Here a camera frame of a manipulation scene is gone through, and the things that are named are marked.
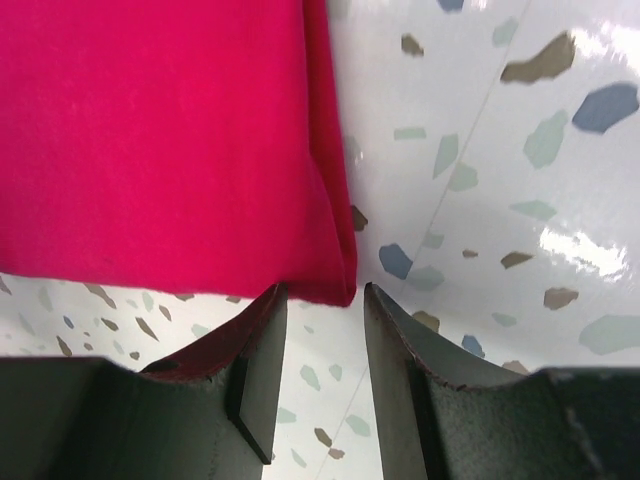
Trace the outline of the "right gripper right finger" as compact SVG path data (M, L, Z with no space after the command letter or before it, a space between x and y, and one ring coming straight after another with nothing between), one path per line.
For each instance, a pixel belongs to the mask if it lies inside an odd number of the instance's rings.
M635 479L639 372L522 375L455 345L375 284L364 327L387 479Z

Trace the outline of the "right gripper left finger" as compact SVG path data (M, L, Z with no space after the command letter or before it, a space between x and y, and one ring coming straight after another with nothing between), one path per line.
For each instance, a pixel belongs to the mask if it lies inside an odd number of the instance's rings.
M1 362L5 479L258 479L272 461L288 292L269 287L184 348Z

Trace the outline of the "magenta t shirt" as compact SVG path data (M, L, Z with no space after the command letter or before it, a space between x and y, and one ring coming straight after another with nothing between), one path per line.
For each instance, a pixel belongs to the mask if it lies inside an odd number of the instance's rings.
M5 1L1 269L345 307L322 1Z

